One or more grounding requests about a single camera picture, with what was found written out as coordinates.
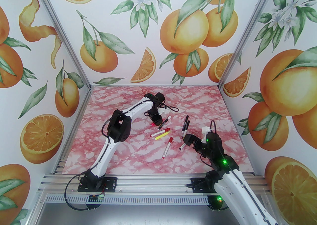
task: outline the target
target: black cable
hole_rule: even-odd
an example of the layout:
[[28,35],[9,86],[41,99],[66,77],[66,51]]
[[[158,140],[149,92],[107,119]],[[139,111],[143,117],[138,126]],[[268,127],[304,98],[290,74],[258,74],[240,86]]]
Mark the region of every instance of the black cable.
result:
[[215,123],[214,120],[212,120],[212,121],[210,122],[210,131],[212,131],[212,129],[211,129],[212,123],[214,123],[214,129],[215,129],[215,132],[214,132],[214,133],[217,134],[216,123]]
[[201,160],[204,164],[206,164],[207,166],[212,167],[212,166],[209,165],[208,163],[205,163],[205,162],[203,161],[203,159],[201,158],[201,156],[202,156],[202,155],[200,155],[200,160]]
[[[215,126],[215,133],[217,133],[217,130],[216,130],[216,125],[215,125],[215,121],[212,120],[210,122],[210,126],[212,124],[212,122],[214,122],[214,126]],[[221,156],[224,160],[226,160],[226,158],[224,157],[224,155],[221,153]],[[245,186],[245,184],[240,180],[240,178],[234,173],[234,171],[232,170],[232,168],[230,167],[230,165],[227,163],[230,171],[232,172],[232,174],[236,177],[236,179],[240,182],[241,185],[243,185],[243,188],[247,191],[247,193],[249,194],[250,198],[253,200],[254,204],[256,205],[257,209],[259,210],[259,212],[261,213],[261,215],[263,216],[263,219],[267,222],[268,225],[271,225],[271,223],[266,220],[266,216],[265,214],[262,212],[261,208],[259,207],[259,205],[257,204],[257,202],[255,201],[255,199],[253,198],[252,194],[249,192],[249,190],[247,189],[247,187]]]

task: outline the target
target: table top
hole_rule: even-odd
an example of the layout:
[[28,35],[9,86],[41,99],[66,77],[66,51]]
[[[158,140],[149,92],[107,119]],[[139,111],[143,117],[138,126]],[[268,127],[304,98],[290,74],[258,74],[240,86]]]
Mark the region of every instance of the table top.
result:
[[[190,120],[187,133],[199,138],[203,138],[202,127],[215,120],[225,153],[235,159],[242,172],[253,171],[217,86],[108,86],[94,87],[63,174],[79,174],[92,166],[106,141],[101,135],[101,127],[114,110],[124,110],[146,93],[155,95],[158,92],[164,94],[167,105],[179,108],[179,112],[162,115],[163,120],[171,116],[163,127],[169,127],[171,132],[154,140],[150,134],[158,129],[150,127],[150,118],[140,116],[135,119],[129,138],[118,146],[107,174],[205,173],[211,170],[192,147],[179,150],[183,144],[181,130],[186,115]],[[173,141],[166,158],[162,159],[170,137]]]

